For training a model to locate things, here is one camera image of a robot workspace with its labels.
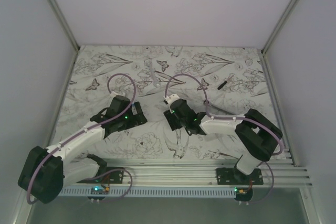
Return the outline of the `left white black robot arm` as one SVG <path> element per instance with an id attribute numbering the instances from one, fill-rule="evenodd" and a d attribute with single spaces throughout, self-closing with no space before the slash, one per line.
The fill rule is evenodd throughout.
<path id="1" fill-rule="evenodd" d="M 18 179 L 27 195 L 44 204 L 53 201 L 63 188 L 84 180 L 103 182 L 107 162 L 88 154 L 77 161 L 87 148 L 115 132 L 128 130 L 147 122 L 139 102 L 114 95 L 109 107 L 92 116 L 79 131 L 56 145 L 36 146 L 30 150 Z"/>

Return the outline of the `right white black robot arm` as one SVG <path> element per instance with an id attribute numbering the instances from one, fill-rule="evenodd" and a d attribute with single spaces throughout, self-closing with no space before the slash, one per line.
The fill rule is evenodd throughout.
<path id="1" fill-rule="evenodd" d="M 238 184 L 247 183 L 259 164 L 283 151 L 282 131 L 255 109 L 231 116 L 211 115 L 207 111 L 196 113 L 176 94 L 166 97 L 165 103 L 169 109 L 164 116 L 173 131 L 184 128 L 188 135 L 231 135 L 242 142 L 246 151 L 233 170 L 233 179 Z"/>

